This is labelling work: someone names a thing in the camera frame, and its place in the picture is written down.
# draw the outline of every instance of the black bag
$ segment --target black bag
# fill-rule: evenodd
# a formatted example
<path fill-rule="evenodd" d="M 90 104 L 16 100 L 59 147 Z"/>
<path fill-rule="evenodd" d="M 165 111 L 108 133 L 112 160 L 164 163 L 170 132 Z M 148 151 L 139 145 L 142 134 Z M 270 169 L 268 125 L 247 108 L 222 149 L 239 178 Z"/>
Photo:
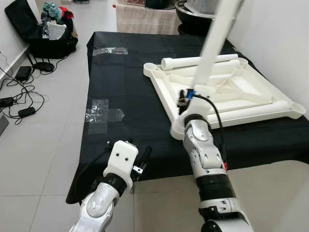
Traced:
<path fill-rule="evenodd" d="M 58 40 L 42 38 L 43 26 L 39 25 L 27 0 L 15 0 L 4 11 L 19 35 L 30 44 L 34 57 L 61 59 L 75 50 L 78 39 L 68 29 Z"/>

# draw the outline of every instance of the red cloth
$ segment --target red cloth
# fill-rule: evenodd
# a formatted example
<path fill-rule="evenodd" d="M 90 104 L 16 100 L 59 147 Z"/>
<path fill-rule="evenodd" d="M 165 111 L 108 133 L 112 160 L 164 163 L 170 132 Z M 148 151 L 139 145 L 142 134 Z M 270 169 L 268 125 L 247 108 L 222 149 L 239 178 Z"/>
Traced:
<path fill-rule="evenodd" d="M 69 11 L 67 8 L 63 6 L 59 6 L 59 8 L 62 10 L 62 17 L 65 17 L 66 19 L 74 18 L 73 13 Z"/>

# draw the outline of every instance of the black tablecloth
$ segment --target black tablecloth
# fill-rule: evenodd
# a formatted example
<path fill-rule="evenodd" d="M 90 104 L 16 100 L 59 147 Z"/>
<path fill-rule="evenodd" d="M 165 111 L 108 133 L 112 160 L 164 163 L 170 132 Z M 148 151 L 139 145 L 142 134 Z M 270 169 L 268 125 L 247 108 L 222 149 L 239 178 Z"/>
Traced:
<path fill-rule="evenodd" d="M 150 79 L 143 75 L 143 64 L 159 64 L 164 57 L 199 56 L 204 38 L 195 36 L 146 35 L 95 32 L 88 47 L 89 90 L 87 109 L 92 100 L 108 99 L 109 109 L 121 109 L 121 122 L 109 122 L 107 133 L 89 134 L 84 124 L 79 166 L 67 196 L 67 203 L 77 202 L 74 191 L 76 175 L 106 146 L 107 141 L 132 138 L 143 153 L 147 145 L 153 148 L 149 164 L 140 180 L 191 174 L 189 157 L 182 142 L 169 134 L 170 121 Z M 100 54 L 93 50 L 105 47 L 127 48 L 127 55 Z M 235 53 L 225 42 L 222 54 Z M 218 130 L 213 130 L 214 142 L 220 143 Z M 225 128 L 225 144 L 229 169 L 244 168 L 280 160 L 309 161 L 309 122 L 279 118 Z M 83 199 L 94 179 L 102 175 L 108 155 L 91 166 L 77 184 L 77 194 Z"/>

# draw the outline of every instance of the tiled floor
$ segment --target tiled floor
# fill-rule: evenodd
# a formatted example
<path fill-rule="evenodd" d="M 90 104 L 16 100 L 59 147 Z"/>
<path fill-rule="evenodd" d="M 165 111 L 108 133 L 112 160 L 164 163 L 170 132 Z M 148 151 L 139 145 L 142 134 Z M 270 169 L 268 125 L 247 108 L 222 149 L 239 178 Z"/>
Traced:
<path fill-rule="evenodd" d="M 1 232 L 67 232 L 78 218 L 79 206 L 66 204 L 65 198 L 81 145 L 88 88 L 86 43 L 94 31 L 116 31 L 113 2 L 92 0 L 68 6 L 79 34 L 76 52 L 53 74 L 35 79 L 37 91 L 49 98 L 42 110 L 19 126 L 10 120 L 0 137 Z M 6 87 L 0 97 L 19 91 Z M 308 174 L 308 166 L 294 162 L 230 172 L 256 232 L 306 231 Z M 277 201 L 272 200 L 277 199 L 275 192 L 280 196 Z M 198 204 L 192 176 L 137 183 L 135 194 L 122 196 L 107 232 L 197 232 L 203 223 Z M 280 207 L 268 209 L 272 204 Z"/>

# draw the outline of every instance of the black bowl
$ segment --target black bowl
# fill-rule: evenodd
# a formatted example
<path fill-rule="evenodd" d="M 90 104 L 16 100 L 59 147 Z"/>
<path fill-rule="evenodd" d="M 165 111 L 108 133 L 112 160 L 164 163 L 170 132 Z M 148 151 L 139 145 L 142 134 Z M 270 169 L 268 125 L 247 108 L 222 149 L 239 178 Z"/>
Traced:
<path fill-rule="evenodd" d="M 213 17 L 200 16 L 187 9 L 184 3 L 186 0 L 180 0 L 175 3 L 175 9 L 178 18 L 183 23 L 182 30 L 186 29 L 188 32 L 184 34 L 190 35 L 207 35 L 208 29 L 211 25 Z"/>

